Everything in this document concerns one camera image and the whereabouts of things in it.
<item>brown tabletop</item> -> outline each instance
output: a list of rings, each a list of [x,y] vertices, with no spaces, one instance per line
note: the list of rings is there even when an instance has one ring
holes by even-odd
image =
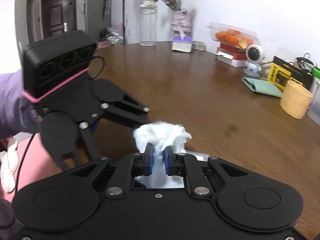
[[[251,92],[242,68],[215,55],[173,52],[171,43],[97,50],[110,79],[150,108],[149,121],[183,125],[192,135],[186,149],[208,153],[296,188],[304,211],[297,229],[308,239],[320,233],[320,127],[286,114],[279,99]],[[92,61],[92,72],[98,70]],[[95,141],[104,155],[120,158],[137,149],[127,127],[101,121]]]

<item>yellow cylindrical cup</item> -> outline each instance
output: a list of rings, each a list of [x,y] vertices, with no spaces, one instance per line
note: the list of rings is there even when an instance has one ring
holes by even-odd
[[[312,94],[306,88],[293,81],[288,81],[280,100],[280,106],[292,117],[302,119],[311,99]]]

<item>gray refrigerator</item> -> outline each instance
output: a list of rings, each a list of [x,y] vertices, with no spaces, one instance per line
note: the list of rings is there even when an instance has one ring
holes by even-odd
[[[94,40],[111,26],[111,0],[84,0],[85,32]]]

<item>jar lid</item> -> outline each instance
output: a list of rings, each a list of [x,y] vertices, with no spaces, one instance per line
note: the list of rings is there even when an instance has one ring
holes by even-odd
[[[144,1],[143,4],[140,5],[140,8],[146,8],[146,7],[150,7],[150,8],[157,8],[157,5],[155,3],[155,1]]]

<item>clear glass vase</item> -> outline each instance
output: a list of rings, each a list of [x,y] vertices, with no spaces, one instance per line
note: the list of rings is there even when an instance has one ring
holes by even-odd
[[[156,32],[157,5],[154,1],[145,1],[140,5],[140,45],[154,46]]]
[[[180,28],[182,28],[183,32],[191,33],[192,24],[190,13],[185,9],[181,9],[180,11],[173,11],[173,20],[171,27],[174,32],[178,32]]]

